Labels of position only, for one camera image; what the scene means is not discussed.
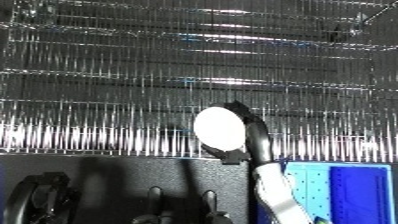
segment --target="wire grid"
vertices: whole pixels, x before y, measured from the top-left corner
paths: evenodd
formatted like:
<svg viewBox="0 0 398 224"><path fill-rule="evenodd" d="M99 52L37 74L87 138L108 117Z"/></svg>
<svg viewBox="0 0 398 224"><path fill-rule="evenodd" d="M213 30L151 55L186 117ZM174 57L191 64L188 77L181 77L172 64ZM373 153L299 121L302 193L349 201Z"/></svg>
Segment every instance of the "wire grid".
<svg viewBox="0 0 398 224"><path fill-rule="evenodd" d="M0 148L206 158L195 115L239 100L278 158L395 162L398 9L358 22L390 3L16 0Z"/></svg>

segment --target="blue block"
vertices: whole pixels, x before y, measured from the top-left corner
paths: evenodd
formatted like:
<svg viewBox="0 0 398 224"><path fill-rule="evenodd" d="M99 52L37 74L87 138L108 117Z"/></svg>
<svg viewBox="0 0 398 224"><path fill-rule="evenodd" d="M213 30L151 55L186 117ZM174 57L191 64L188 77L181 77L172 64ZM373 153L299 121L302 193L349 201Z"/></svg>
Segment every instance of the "blue block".
<svg viewBox="0 0 398 224"><path fill-rule="evenodd" d="M333 167L331 179L334 223L392 223L386 168Z"/></svg>

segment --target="dark object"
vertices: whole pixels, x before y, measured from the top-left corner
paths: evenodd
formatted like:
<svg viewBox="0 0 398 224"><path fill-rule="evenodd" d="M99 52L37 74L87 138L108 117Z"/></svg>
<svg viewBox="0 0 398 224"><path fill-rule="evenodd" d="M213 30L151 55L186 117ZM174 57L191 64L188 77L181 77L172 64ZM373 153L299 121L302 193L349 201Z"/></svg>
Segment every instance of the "dark object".
<svg viewBox="0 0 398 224"><path fill-rule="evenodd" d="M214 191L206 191L202 203L205 224L233 224L228 213L217 211L217 194Z"/></svg>
<svg viewBox="0 0 398 224"><path fill-rule="evenodd" d="M132 224L170 224L172 218L163 215L163 190L152 187L148 191L147 214L133 219Z"/></svg>
<svg viewBox="0 0 398 224"><path fill-rule="evenodd" d="M64 173L27 176L12 192L3 224L71 224L80 193Z"/></svg>

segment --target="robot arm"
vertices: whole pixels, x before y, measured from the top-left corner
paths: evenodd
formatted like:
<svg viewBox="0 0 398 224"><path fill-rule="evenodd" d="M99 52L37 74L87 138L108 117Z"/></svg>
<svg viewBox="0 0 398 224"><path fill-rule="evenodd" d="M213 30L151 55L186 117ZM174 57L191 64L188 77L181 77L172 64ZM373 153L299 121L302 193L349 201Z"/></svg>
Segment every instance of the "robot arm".
<svg viewBox="0 0 398 224"><path fill-rule="evenodd" d="M240 102L235 101L233 103L222 104L222 107L225 109L225 115L215 113L215 117L212 117L211 111L205 110L205 114L199 114L199 119L195 121L195 133L199 140L205 145L204 149L211 149L210 152L223 159L223 161L229 159L227 160L229 163L231 163L231 158L235 159L235 162L240 162L240 160L249 158L248 160L253 167L254 179L256 180L254 191L258 202L278 221L278 223L312 223L303 207L294 199L292 189L283 175L280 163L276 162L273 158L272 142L265 123L259 117L252 114L249 109ZM234 119L228 122L217 122L221 119L221 116L224 118L230 116L229 113L231 112L236 115ZM203 124L206 119L212 121L208 123L208 130L198 130L206 126ZM243 131L236 130L236 132L231 132L231 127L226 127L230 124L237 124L233 125L233 127L239 128L241 127L241 125L238 125L240 122L243 123ZM218 127L223 125L225 126L225 130L222 130L222 127ZM243 156L239 149L231 150L231 145L227 144L231 139L228 138L228 136L221 136L221 138L219 138L220 141L217 142L216 139L218 139L218 133L220 132L231 133L231 136L234 136L232 137L234 140L240 138L238 136L239 133L244 133L244 141L240 143L236 142L235 146L238 146L236 148L239 148L239 146L246 147L248 153ZM207 135L210 133L213 135L213 138L204 136L202 133L206 133Z"/></svg>

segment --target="wire rack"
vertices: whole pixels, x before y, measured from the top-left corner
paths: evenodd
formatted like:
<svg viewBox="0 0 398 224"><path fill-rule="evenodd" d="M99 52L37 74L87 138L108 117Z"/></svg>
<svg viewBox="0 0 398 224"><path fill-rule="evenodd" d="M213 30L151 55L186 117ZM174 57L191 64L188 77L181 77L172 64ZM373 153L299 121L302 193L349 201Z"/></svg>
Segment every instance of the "wire rack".
<svg viewBox="0 0 398 224"><path fill-rule="evenodd" d="M192 132L239 100L275 155L397 161L398 9L386 0L16 0L3 153L207 158Z"/></svg>

